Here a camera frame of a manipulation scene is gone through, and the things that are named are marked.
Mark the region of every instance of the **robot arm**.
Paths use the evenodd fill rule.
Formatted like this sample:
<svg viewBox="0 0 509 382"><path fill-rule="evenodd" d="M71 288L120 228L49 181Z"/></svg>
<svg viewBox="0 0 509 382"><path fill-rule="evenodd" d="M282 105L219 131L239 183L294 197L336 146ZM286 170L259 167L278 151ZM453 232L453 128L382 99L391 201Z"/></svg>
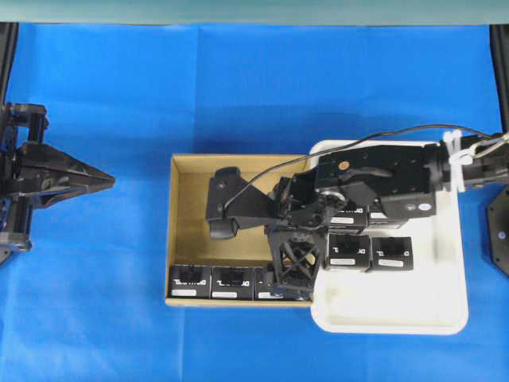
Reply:
<svg viewBox="0 0 509 382"><path fill-rule="evenodd" d="M509 146L504 143L500 135L460 140L467 152L459 158L466 186L509 181ZM211 237L229 239L239 229L263 225L273 259L266 277L277 288L308 294L324 261L332 218L347 205L400 221L436 213L436 191L450 189L454 179L447 145L380 144L330 152L313 169L282 177L268 195L242 179L239 169L218 170L208 191Z"/></svg>
<svg viewBox="0 0 509 382"><path fill-rule="evenodd" d="M29 251L34 209L113 187L115 179L43 142L48 126L40 105L10 103L0 109L0 263ZM17 147L17 131L29 129Z"/></svg>

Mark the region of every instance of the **screw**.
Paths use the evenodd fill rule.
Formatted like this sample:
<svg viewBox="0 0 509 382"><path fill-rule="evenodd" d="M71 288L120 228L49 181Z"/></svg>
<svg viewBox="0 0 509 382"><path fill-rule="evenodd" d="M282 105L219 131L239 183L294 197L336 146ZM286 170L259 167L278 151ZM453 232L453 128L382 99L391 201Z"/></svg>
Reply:
<svg viewBox="0 0 509 382"><path fill-rule="evenodd" d="M349 161L342 161L339 165L338 165L338 168L342 171L344 170L348 170L348 167L350 167L350 162Z"/></svg>

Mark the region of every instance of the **blue tablecloth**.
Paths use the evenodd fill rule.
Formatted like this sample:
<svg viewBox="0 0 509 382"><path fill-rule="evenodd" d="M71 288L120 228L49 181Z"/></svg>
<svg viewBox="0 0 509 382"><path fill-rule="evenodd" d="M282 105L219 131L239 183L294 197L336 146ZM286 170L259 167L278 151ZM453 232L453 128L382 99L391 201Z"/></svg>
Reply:
<svg viewBox="0 0 509 382"><path fill-rule="evenodd" d="M33 250L0 268L0 380L509 380L509 280L484 260L499 186L460 197L457 335L330 334L308 310L163 301L171 153L499 131L487 27L22 25L8 98L43 103L46 141L117 184L37 211Z"/></svg>

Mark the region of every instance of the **cardboard box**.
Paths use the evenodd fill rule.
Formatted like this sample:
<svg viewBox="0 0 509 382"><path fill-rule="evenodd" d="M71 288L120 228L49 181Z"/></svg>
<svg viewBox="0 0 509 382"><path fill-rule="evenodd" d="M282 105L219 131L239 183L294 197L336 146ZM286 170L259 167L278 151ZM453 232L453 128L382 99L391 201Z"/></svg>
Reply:
<svg viewBox="0 0 509 382"><path fill-rule="evenodd" d="M212 240L205 220L208 182L216 170L237 166L246 180L267 167L296 155L224 155L174 154L171 162L169 191L169 226L166 260L165 302L188 306L310 306L309 301L221 300L173 298L169 291L169 269L174 264L223 267L263 267L271 261L269 244L263 227L241 230L234 239ZM305 169L306 163L268 173L254 185L268 193L281 176L291 177Z"/></svg>

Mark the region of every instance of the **white label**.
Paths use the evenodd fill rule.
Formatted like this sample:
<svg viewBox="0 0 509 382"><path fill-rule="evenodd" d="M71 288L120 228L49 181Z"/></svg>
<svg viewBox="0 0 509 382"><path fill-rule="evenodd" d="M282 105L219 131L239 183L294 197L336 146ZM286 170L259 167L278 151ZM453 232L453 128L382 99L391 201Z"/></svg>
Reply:
<svg viewBox="0 0 509 382"><path fill-rule="evenodd" d="M383 265L385 267L402 267L403 264L403 261L400 260L379 259L379 265Z"/></svg>
<svg viewBox="0 0 509 382"><path fill-rule="evenodd" d="M283 298L282 294L270 294L270 292L259 292L258 298Z"/></svg>
<svg viewBox="0 0 509 382"><path fill-rule="evenodd" d="M174 279L175 285L207 285L207 280L201 280L199 283L184 283L179 279Z"/></svg>
<svg viewBox="0 0 509 382"><path fill-rule="evenodd" d="M223 284L223 280L217 280L216 281L220 287L229 287L229 284ZM239 287L248 287L249 286L249 280L242 281L242 284L239 285Z"/></svg>
<svg viewBox="0 0 509 382"><path fill-rule="evenodd" d="M237 292L212 292L212 298L237 298Z"/></svg>
<svg viewBox="0 0 509 382"><path fill-rule="evenodd" d="M432 208L430 203L422 203L419 205L421 211L429 211Z"/></svg>
<svg viewBox="0 0 509 382"><path fill-rule="evenodd" d="M354 219L353 217L333 217L331 219L331 223L336 224L353 224Z"/></svg>
<svg viewBox="0 0 509 382"><path fill-rule="evenodd" d="M355 259L330 259L331 265L356 265Z"/></svg>
<svg viewBox="0 0 509 382"><path fill-rule="evenodd" d="M385 216L381 212L372 212L369 214L369 216L371 217L371 219L386 219L387 218L387 216Z"/></svg>
<svg viewBox="0 0 509 382"><path fill-rule="evenodd" d="M172 296L194 297L196 296L196 289L173 289Z"/></svg>
<svg viewBox="0 0 509 382"><path fill-rule="evenodd" d="M345 211L345 210L343 210L341 212L344 212L344 213L363 213L364 210L363 209L356 209L355 211L348 211L348 210Z"/></svg>

